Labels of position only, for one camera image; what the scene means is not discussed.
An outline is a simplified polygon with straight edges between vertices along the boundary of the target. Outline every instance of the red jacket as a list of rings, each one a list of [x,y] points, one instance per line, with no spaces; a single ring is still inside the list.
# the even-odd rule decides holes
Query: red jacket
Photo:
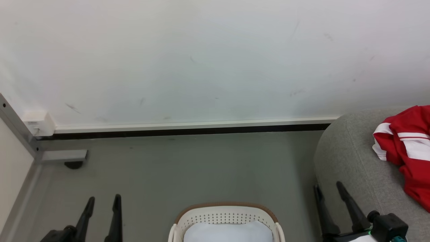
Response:
[[[430,105],[414,106],[384,120],[373,136],[373,150],[400,166],[406,194],[430,213]]]

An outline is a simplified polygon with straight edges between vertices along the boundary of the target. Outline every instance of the baseboard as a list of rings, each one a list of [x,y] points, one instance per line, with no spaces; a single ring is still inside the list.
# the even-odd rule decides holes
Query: baseboard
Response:
[[[225,127],[255,127],[292,124],[329,124],[338,117],[319,118],[286,118],[264,120],[217,121],[173,124],[126,124],[126,125],[97,125],[97,126],[63,126],[55,129],[57,133],[95,133],[95,132],[124,132],[144,130],[176,130],[199,128],[225,128]]]
[[[337,118],[338,117],[322,117],[176,124],[58,127],[53,136],[37,137],[37,139],[79,140],[113,137],[324,130]]]

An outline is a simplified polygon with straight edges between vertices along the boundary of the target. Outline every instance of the basket rim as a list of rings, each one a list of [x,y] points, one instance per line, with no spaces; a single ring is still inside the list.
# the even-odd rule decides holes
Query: basket rim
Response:
[[[276,218],[275,214],[272,211],[270,211],[270,209],[260,204],[249,203],[249,202],[209,202],[209,203],[200,203],[200,204],[191,205],[188,208],[182,210],[182,212],[180,212],[179,215],[176,217],[175,224],[178,224],[181,217],[190,210],[193,210],[196,208],[221,207],[221,206],[240,206],[240,207],[259,208],[265,211],[272,218],[274,223],[278,222],[278,219]]]

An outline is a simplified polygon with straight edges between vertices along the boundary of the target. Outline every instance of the black baseboard strip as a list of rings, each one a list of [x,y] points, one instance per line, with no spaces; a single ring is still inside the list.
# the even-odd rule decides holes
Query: black baseboard strip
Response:
[[[83,140],[102,138],[125,138],[167,135],[215,134],[215,133],[255,133],[325,130],[330,124],[292,124],[253,127],[199,128],[175,130],[114,131],[94,133],[56,133],[49,137],[37,137],[37,140]]]

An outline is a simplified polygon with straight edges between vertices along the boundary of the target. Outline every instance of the white laundry basket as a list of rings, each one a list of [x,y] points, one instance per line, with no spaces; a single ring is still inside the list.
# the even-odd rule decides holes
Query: white laundry basket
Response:
[[[218,202],[190,206],[175,220],[169,233],[168,242],[183,242],[184,234],[195,223],[243,224],[260,221],[273,234],[274,242],[285,242],[284,232],[275,215],[268,208],[244,202]]]

